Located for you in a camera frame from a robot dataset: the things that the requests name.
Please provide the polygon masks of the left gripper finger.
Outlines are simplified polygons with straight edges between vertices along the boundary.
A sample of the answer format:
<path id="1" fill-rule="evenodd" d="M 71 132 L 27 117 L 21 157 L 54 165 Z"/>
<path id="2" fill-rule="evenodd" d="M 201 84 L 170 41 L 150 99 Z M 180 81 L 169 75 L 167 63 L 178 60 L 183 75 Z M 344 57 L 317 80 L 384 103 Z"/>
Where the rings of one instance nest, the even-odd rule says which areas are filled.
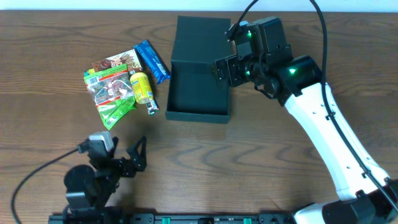
<path id="1" fill-rule="evenodd" d="M 114 137 L 112 138 L 112 141 L 113 141 L 113 148 L 110 150 L 110 155 L 111 155 L 111 156 L 113 156 L 114 153 L 115 153 L 115 151 L 116 151 L 116 148 L 117 148 L 117 145 L 118 145 L 118 142 L 119 142 L 119 138 L 116 137 L 116 136 L 114 136 Z"/>
<path id="2" fill-rule="evenodd" d="M 126 152 L 129 154 L 130 158 L 135 162 L 145 162 L 146 161 L 146 144 L 147 138 L 145 136 L 141 137 L 135 145 L 129 147 Z"/>

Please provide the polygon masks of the green gummy candy bag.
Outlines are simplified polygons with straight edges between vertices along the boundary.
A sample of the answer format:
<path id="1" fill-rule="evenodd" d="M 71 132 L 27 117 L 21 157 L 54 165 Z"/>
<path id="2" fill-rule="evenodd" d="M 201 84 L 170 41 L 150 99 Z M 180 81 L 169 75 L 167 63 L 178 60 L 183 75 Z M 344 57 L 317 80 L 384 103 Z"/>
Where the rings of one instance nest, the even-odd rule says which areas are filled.
<path id="1" fill-rule="evenodd" d="M 106 129 L 110 130 L 124 115 L 136 109 L 127 65 L 84 76 L 84 82 Z"/>

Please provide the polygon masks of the blue cookie pack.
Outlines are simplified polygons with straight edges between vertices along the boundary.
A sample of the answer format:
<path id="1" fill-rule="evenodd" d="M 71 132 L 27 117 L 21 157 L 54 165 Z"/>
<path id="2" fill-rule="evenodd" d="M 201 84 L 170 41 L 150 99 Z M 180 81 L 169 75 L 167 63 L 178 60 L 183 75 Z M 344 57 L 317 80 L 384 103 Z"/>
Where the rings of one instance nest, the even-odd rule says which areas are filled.
<path id="1" fill-rule="evenodd" d="M 143 40 L 140 44 L 134 45 L 133 49 L 139 53 L 144 63 L 147 65 L 157 84 L 170 79 L 170 72 L 165 66 L 160 55 L 148 40 Z"/>

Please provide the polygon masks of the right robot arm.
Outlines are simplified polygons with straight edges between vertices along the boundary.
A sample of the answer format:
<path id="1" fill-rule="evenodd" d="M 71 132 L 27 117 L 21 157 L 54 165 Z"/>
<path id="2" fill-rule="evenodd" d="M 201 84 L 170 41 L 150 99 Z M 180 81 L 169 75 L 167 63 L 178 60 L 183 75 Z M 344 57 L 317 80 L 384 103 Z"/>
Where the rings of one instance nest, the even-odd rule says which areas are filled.
<path id="1" fill-rule="evenodd" d="M 338 199 L 313 203 L 290 215 L 292 223 L 390 223 L 397 219 L 397 181 L 365 150 L 345 120 L 325 80 L 308 55 L 294 57 L 282 21 L 267 17 L 234 24 L 226 38 L 234 55 L 212 68 L 231 87 L 251 82 L 277 100 L 301 125 L 323 159 Z"/>

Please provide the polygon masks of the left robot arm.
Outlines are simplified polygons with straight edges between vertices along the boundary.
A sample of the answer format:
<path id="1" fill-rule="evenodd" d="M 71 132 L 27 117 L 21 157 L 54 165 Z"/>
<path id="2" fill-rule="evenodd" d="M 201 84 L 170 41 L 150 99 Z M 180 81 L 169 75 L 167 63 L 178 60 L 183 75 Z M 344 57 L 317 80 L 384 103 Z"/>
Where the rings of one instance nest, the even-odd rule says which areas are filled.
<path id="1" fill-rule="evenodd" d="M 121 178 L 133 178 L 145 170 L 147 138 L 141 137 L 127 149 L 128 159 L 114 157 L 117 144 L 117 137 L 98 133 L 78 146 L 78 152 L 88 153 L 90 165 L 75 166 L 64 177 L 68 206 L 63 211 L 63 223 L 130 222 L 121 208 L 106 204 Z"/>

